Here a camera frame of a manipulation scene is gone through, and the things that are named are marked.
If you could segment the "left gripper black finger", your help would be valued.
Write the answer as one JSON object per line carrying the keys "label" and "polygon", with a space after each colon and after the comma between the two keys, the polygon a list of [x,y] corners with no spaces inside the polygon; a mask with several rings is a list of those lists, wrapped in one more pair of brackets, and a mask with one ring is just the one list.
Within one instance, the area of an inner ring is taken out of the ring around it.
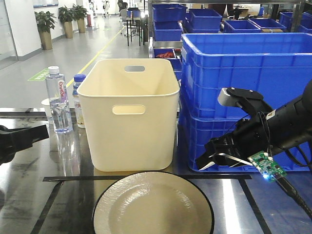
{"label": "left gripper black finger", "polygon": [[9,143],[7,149],[19,152],[33,146],[33,143],[49,138],[46,125],[37,127],[16,128],[9,130]]}

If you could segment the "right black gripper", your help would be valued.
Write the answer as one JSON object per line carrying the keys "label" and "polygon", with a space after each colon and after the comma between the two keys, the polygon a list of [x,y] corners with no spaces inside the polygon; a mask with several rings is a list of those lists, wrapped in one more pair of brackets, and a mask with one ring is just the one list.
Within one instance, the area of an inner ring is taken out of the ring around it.
{"label": "right black gripper", "polygon": [[195,164],[199,171],[214,165],[231,168],[249,165],[247,158],[259,151],[267,151],[270,140],[265,113],[258,112],[251,119],[238,121],[233,131],[211,138]]}

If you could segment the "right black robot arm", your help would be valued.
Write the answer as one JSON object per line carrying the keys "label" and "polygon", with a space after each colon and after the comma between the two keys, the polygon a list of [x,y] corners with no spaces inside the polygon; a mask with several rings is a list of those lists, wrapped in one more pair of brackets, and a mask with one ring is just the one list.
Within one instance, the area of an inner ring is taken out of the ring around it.
{"label": "right black robot arm", "polygon": [[205,152],[195,160],[202,171],[213,165],[238,167],[248,165],[248,158],[261,151],[272,156],[286,152],[312,139],[312,84],[303,94],[277,109],[268,105],[253,90],[222,88],[218,102],[241,108],[250,119],[241,119],[232,132],[211,138]]}

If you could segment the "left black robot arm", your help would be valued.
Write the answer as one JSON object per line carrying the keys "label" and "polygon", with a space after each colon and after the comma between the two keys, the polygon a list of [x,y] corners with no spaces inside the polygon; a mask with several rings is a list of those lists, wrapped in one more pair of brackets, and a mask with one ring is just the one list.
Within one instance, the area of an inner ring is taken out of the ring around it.
{"label": "left black robot arm", "polygon": [[49,138],[46,125],[8,129],[0,126],[0,164],[13,160],[16,152],[31,148],[33,143]]}

